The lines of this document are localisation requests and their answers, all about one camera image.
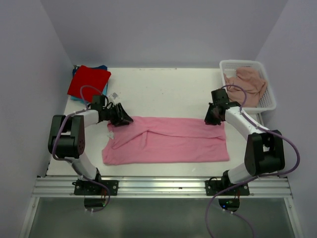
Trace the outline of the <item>pink t shirt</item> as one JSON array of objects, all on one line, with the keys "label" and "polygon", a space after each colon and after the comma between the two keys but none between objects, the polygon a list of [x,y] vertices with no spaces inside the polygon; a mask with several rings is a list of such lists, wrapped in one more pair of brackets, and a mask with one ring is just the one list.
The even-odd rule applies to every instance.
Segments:
[{"label": "pink t shirt", "polygon": [[223,125],[202,119],[134,117],[129,125],[108,124],[102,151],[106,165],[226,162]]}]

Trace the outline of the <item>beige t shirt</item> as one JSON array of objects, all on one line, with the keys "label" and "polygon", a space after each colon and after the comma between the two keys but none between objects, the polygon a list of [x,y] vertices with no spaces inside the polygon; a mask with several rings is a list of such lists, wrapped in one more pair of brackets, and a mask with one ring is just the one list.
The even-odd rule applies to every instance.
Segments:
[{"label": "beige t shirt", "polygon": [[250,67],[239,67],[236,69],[236,75],[233,77],[224,76],[226,85],[236,85],[244,89],[247,99],[244,107],[257,107],[260,99],[267,89],[267,81],[261,78],[259,72]]}]

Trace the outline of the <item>white plastic basket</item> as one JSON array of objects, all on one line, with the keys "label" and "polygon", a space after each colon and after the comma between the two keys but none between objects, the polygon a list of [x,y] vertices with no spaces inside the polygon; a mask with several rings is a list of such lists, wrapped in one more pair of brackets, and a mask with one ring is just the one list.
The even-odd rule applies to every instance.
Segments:
[{"label": "white plastic basket", "polygon": [[221,80],[222,84],[226,85],[225,77],[234,77],[236,76],[236,69],[239,67],[248,67],[255,69],[258,73],[260,78],[265,79],[267,81],[267,88],[264,92],[264,95],[260,98],[259,103],[256,107],[246,107],[243,106],[244,110],[249,114],[260,114],[265,111],[272,111],[276,108],[276,100],[269,84],[269,79],[265,70],[265,67],[258,61],[252,60],[236,60],[236,59],[229,59],[229,60],[221,60],[219,63],[219,68],[222,72]]}]

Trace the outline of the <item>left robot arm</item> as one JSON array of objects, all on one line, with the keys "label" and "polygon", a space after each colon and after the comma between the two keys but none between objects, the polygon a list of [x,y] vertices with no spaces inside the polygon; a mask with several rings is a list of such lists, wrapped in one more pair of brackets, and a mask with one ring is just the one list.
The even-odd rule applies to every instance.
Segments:
[{"label": "left robot arm", "polygon": [[118,181],[103,180],[85,154],[85,129],[103,121],[118,127],[131,124],[133,119],[120,103],[109,102],[105,95],[94,95],[92,102],[81,111],[53,116],[48,149],[55,160],[67,162],[77,174],[73,182],[75,195],[117,195]]}]

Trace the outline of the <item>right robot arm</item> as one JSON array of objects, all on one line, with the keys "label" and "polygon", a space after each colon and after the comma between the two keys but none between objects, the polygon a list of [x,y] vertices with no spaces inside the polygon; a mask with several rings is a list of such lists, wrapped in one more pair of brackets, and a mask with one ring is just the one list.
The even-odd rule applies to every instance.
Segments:
[{"label": "right robot arm", "polygon": [[221,178],[212,177],[205,181],[206,194],[211,196],[222,191],[225,194],[240,192],[248,195],[248,187],[238,183],[250,178],[270,174],[285,167],[281,133],[261,127],[250,117],[238,102],[231,102],[225,89],[211,92],[212,102],[205,117],[207,125],[221,125],[223,121],[232,125],[245,139],[244,162],[227,170]]}]

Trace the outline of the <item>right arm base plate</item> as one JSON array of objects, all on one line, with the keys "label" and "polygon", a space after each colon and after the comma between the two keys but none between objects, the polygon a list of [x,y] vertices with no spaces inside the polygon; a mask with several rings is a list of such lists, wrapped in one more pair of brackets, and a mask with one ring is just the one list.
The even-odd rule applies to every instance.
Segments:
[{"label": "right arm base plate", "polygon": [[[224,184],[220,177],[211,177],[208,180],[205,180],[205,191],[207,196],[214,196],[218,192],[233,186],[233,184]],[[234,189],[228,190],[221,195],[223,196],[248,196],[250,195],[248,185],[241,185]]]}]

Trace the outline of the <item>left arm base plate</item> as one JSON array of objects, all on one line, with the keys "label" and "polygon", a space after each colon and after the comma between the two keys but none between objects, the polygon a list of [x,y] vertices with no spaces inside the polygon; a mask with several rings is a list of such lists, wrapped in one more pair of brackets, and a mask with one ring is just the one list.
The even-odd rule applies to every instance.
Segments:
[{"label": "left arm base plate", "polygon": [[72,183],[75,195],[84,196],[97,196],[97,195],[110,195],[117,196],[118,192],[118,180],[103,180],[101,178],[95,178],[93,182],[77,180]]}]

